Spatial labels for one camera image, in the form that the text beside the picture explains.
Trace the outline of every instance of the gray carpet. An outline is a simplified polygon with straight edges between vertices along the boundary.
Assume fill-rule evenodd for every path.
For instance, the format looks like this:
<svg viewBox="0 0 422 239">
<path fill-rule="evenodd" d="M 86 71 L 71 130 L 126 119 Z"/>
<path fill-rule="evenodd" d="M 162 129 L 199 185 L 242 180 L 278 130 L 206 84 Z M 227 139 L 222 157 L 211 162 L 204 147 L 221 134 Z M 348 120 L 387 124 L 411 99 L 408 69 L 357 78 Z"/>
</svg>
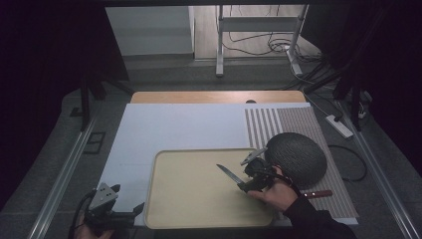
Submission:
<svg viewBox="0 0 422 239">
<path fill-rule="evenodd" d="M 233 61 L 225 67 L 224 78 L 216 78 L 215 67 L 212 63 L 206 62 L 189 63 L 188 67 L 163 62 L 152 68 L 141 65 L 137 67 L 133 62 L 130 64 L 128 85 L 136 91 L 267 90 L 282 88 L 295 79 L 289 65 L 283 60 L 270 61 L 266 64 L 254 61 Z M 130 96 L 116 88 L 108 84 L 104 85 L 107 96 L 102 102 L 100 117 L 93 132 L 104 131 L 105 141 L 100 153 L 82 154 L 45 238 L 67 237 L 78 202 L 99 183 L 125 104 L 130 99 Z M 330 98 L 330 89 L 321 89 L 318 92 L 323 97 Z M 338 114 L 328 101 L 316 95 L 310 95 L 310 97 L 326 113 Z M 73 108 L 79 107 L 78 91 L 64 98 L 62 114 L 49 140 L 34 166 L 0 213 L 0 238 L 28 236 L 78 136 L 81 119 L 71 118 L 70 113 Z M 357 151 L 352 139 L 344 139 L 324 120 L 324 113 L 316 110 L 316 117 L 328 144 L 347 146 Z M 361 120 L 361 125 L 362 132 L 377 155 L 379 163 L 413 218 L 415 226 L 421 231 L 421 177 L 373 118 L 367 116 Z M 89 151 L 92 148 L 87 146 L 86 150 Z M 362 173 L 363 168 L 355 155 L 340 148 L 332 148 L 331 152 L 342 176 L 355 177 Z M 345 185 L 360 215 L 357 219 L 359 225 L 352 227 L 358 238 L 403 238 L 370 172 L 363 180 L 347 182 Z M 154 232 L 141 228 L 137 230 L 135 238 L 193 238 L 198 235 L 201 235 L 201 238 L 272 238 L 273 236 L 277 238 L 280 233 L 288 232 L 280 230 L 254 233 L 249 230 L 229 230 L 224 233 L 219 230 Z"/>
</svg>

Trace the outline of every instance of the gray striped mat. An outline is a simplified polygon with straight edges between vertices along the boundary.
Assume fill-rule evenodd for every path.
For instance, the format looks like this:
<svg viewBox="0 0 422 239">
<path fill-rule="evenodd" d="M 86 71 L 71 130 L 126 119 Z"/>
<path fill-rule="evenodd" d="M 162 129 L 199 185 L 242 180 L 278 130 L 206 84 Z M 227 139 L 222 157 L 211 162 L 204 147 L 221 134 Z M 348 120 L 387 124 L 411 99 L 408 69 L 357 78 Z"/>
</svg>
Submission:
<svg viewBox="0 0 422 239">
<path fill-rule="evenodd" d="M 317 210 L 328 210 L 333 218 L 358 217 L 313 108 L 246 109 L 245 117 L 250 147 L 262 148 L 271 137 L 281 132 L 300 133 L 315 141 L 325 153 L 328 167 L 324 178 L 313 188 L 303 192 L 330 189 L 333 196 L 312 199 L 314 207 Z"/>
</svg>

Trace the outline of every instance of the power strip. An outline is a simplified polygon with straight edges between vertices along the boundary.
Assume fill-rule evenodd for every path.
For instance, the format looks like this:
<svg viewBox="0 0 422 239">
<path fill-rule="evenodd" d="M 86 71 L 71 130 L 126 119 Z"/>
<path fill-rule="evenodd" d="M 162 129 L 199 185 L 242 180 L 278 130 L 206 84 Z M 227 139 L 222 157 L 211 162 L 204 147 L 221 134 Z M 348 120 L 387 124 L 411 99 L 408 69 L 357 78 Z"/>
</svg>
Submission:
<svg viewBox="0 0 422 239">
<path fill-rule="evenodd" d="M 349 138 L 353 136 L 353 133 L 340 121 L 334 120 L 335 116 L 331 115 L 325 119 L 331 124 L 344 138 Z"/>
</svg>

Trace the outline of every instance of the black sleeve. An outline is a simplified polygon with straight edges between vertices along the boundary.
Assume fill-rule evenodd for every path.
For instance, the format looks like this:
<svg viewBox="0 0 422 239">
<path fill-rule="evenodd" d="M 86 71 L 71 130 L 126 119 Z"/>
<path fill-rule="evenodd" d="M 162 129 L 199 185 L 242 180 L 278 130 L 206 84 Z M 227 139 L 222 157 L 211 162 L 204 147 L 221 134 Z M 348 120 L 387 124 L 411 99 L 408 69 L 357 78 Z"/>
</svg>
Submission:
<svg viewBox="0 0 422 239">
<path fill-rule="evenodd" d="M 301 238 L 355 239 L 353 231 L 331 218 L 328 211 L 317 211 L 305 196 L 299 197 L 284 213 Z"/>
</svg>

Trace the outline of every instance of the wooden knife handle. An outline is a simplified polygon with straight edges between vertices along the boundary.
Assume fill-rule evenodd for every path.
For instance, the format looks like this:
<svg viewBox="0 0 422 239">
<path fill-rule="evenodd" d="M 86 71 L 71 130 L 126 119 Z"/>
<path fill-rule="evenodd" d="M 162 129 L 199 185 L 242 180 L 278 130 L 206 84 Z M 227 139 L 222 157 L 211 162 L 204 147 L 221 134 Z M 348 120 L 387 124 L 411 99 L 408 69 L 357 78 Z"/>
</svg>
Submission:
<svg viewBox="0 0 422 239">
<path fill-rule="evenodd" d="M 308 199 L 319 198 L 319 197 L 327 197 L 327 196 L 332 196 L 332 191 L 331 190 L 323 190 L 323 191 L 306 192 L 306 193 L 304 193 L 304 196 L 307 197 Z"/>
</svg>

